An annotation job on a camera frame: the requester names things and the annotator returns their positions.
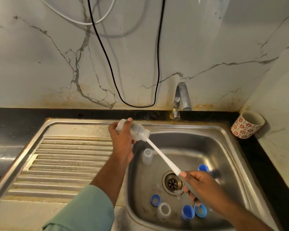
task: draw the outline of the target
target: sink drain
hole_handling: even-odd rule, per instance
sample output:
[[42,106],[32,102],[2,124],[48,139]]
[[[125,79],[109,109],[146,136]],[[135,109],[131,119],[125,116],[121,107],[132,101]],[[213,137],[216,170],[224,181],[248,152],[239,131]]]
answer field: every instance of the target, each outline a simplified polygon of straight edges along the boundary
[[174,191],[181,190],[183,188],[183,182],[177,177],[177,175],[172,170],[164,173],[162,178],[162,185],[165,191],[173,196],[176,196]]

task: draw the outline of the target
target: mug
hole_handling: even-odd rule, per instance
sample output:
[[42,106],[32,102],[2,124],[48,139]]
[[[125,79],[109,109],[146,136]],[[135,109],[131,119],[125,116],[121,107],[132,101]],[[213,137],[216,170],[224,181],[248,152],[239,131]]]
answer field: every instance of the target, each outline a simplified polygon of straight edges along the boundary
[[248,139],[262,127],[264,123],[264,118],[258,113],[244,111],[232,125],[231,132],[241,139]]

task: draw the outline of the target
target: person's left hand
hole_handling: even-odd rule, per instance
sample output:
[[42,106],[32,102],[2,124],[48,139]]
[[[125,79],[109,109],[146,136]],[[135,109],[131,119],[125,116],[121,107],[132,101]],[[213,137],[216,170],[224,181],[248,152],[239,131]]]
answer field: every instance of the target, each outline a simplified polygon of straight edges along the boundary
[[110,137],[112,139],[113,152],[112,154],[118,157],[123,163],[129,164],[133,159],[133,152],[131,145],[136,143],[131,139],[130,129],[133,124],[133,119],[128,118],[123,124],[122,131],[116,131],[118,122],[114,122],[108,126]]

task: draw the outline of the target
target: black cable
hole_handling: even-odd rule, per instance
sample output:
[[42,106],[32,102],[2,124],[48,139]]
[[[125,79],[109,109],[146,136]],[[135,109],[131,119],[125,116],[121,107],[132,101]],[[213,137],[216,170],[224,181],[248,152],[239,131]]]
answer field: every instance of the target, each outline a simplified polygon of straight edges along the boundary
[[156,95],[157,95],[157,92],[158,92],[158,84],[160,82],[160,57],[159,57],[159,49],[160,49],[160,37],[161,37],[161,30],[162,30],[162,21],[163,21],[163,15],[164,15],[164,8],[165,8],[165,1],[166,0],[163,0],[163,3],[162,3],[162,11],[161,11],[161,18],[160,18],[160,25],[158,27],[158,46],[157,46],[157,56],[158,56],[158,82],[156,84],[156,89],[155,89],[155,94],[154,94],[154,102],[153,104],[151,105],[148,105],[148,106],[134,106],[134,105],[130,105],[128,104],[127,102],[125,102],[120,93],[119,93],[119,90],[118,90],[118,87],[117,87],[117,84],[116,84],[116,81],[115,81],[115,77],[113,75],[113,71],[112,71],[112,67],[111,67],[111,64],[110,64],[110,61],[109,61],[109,58],[108,58],[108,55],[106,53],[106,50],[103,46],[103,43],[100,39],[100,36],[99,34],[97,33],[97,30],[96,30],[96,27],[95,27],[95,24],[94,24],[94,20],[93,20],[93,15],[92,15],[92,11],[91,11],[91,5],[90,5],[90,0],[88,0],[88,7],[89,7],[89,12],[90,12],[90,17],[91,17],[91,21],[92,21],[92,25],[93,25],[93,28],[94,28],[94,31],[95,31],[95,34],[97,36],[97,38],[99,39],[99,42],[100,42],[100,45],[102,46],[102,49],[104,51],[104,54],[107,58],[107,61],[108,61],[108,65],[109,65],[109,68],[110,68],[110,71],[111,71],[111,75],[112,75],[112,80],[113,80],[113,83],[115,84],[115,87],[116,87],[116,90],[118,92],[118,95],[120,97],[120,99],[122,100],[122,102],[128,106],[131,106],[131,107],[134,107],[134,108],[149,108],[149,107],[152,107],[153,105],[155,105],[155,102],[156,102]]

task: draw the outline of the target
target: black countertop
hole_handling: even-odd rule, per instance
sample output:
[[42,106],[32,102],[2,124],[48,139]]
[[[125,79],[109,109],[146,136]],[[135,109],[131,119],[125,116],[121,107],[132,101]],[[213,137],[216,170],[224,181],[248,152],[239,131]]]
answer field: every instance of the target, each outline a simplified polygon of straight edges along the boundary
[[[0,178],[16,156],[31,140],[46,118],[77,118],[120,120],[169,120],[169,111],[143,110],[85,110],[85,109],[19,109],[0,108]],[[237,112],[181,111],[181,120],[223,122],[229,125],[239,116]],[[254,178],[275,212],[276,222],[289,230],[289,188],[254,136],[237,138]]]

